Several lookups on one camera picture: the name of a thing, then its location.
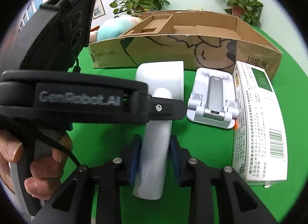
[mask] barcode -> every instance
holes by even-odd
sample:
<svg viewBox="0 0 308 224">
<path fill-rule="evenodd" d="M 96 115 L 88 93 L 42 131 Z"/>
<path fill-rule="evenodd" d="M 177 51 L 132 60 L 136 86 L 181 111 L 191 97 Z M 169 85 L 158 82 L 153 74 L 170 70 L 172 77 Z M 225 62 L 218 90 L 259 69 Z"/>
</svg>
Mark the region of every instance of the barcode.
<svg viewBox="0 0 308 224">
<path fill-rule="evenodd" d="M 284 158 L 284 145 L 282 141 L 282 132 L 269 128 L 270 132 L 270 155 L 275 158 Z"/>
</svg>

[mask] silver screw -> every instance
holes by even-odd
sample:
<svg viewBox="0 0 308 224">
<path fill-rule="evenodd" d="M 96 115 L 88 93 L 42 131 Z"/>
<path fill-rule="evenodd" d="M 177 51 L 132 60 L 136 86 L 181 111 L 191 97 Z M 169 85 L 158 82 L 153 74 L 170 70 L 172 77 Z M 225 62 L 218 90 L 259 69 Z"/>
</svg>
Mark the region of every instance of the silver screw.
<svg viewBox="0 0 308 224">
<path fill-rule="evenodd" d="M 224 171 L 227 172 L 227 173 L 231 173 L 233 171 L 233 168 L 229 167 L 229 166 L 225 166 Z"/>
<path fill-rule="evenodd" d="M 87 166 L 86 165 L 81 165 L 81 166 L 79 166 L 79 168 L 78 168 L 78 171 L 79 172 L 84 172 L 84 171 L 86 171 L 87 170 Z"/>
<path fill-rule="evenodd" d="M 115 163 L 115 164 L 119 164 L 119 163 L 122 162 L 122 159 L 121 159 L 120 157 L 116 157 L 116 158 L 114 158 L 112 161 L 113 161 L 113 163 Z"/>
<path fill-rule="evenodd" d="M 156 111 L 158 111 L 158 112 L 160 112 L 163 109 L 161 104 L 157 104 L 155 108 L 156 108 Z"/>
<path fill-rule="evenodd" d="M 190 164 L 194 165 L 194 164 L 197 164 L 197 163 L 198 163 L 198 160 L 197 160 L 196 158 L 190 158 L 190 159 L 188 160 L 188 162 L 189 162 Z"/>
</svg>

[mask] picture frame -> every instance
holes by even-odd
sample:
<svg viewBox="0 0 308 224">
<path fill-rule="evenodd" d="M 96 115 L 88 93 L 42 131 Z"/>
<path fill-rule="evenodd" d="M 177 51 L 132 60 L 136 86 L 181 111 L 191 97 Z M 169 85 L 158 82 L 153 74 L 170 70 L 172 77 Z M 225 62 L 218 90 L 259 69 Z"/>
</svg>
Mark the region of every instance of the picture frame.
<svg viewBox="0 0 308 224">
<path fill-rule="evenodd" d="M 28 22 L 28 17 L 26 15 L 26 13 L 23 15 L 23 22 L 24 22 L 24 24 L 26 24 Z"/>
<path fill-rule="evenodd" d="M 35 5 L 36 10 L 39 9 L 41 4 L 43 4 L 42 0 L 34 0 L 34 5 Z"/>
<path fill-rule="evenodd" d="M 28 5 L 27 12 L 28 12 L 28 16 L 29 16 L 29 19 L 30 19 L 34 14 L 32 2 L 30 2 L 30 4 Z"/>
<path fill-rule="evenodd" d="M 106 15 L 102 0 L 95 0 L 92 18 L 97 19 Z"/>
</svg>

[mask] plush toy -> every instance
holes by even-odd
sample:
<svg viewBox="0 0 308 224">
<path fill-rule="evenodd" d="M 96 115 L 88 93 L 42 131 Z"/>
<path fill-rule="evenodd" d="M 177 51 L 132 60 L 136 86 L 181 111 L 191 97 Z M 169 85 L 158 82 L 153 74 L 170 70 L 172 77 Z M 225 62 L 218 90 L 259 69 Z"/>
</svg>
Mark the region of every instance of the plush toy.
<svg viewBox="0 0 308 224">
<path fill-rule="evenodd" d="M 141 18 L 130 15 L 122 15 L 118 18 L 108 19 L 97 31 L 90 32 L 90 43 L 116 38 L 141 21 Z"/>
</svg>

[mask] white medicine box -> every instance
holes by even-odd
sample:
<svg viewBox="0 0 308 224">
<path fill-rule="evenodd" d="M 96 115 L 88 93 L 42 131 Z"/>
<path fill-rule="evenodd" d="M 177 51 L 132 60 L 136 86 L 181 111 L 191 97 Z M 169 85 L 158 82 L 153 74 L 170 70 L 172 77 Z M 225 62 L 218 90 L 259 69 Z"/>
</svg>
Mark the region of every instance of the white medicine box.
<svg viewBox="0 0 308 224">
<path fill-rule="evenodd" d="M 266 72 L 237 61 L 233 79 L 240 111 L 234 128 L 233 168 L 249 184 L 269 187 L 273 182 L 286 180 L 285 127 Z"/>
</svg>

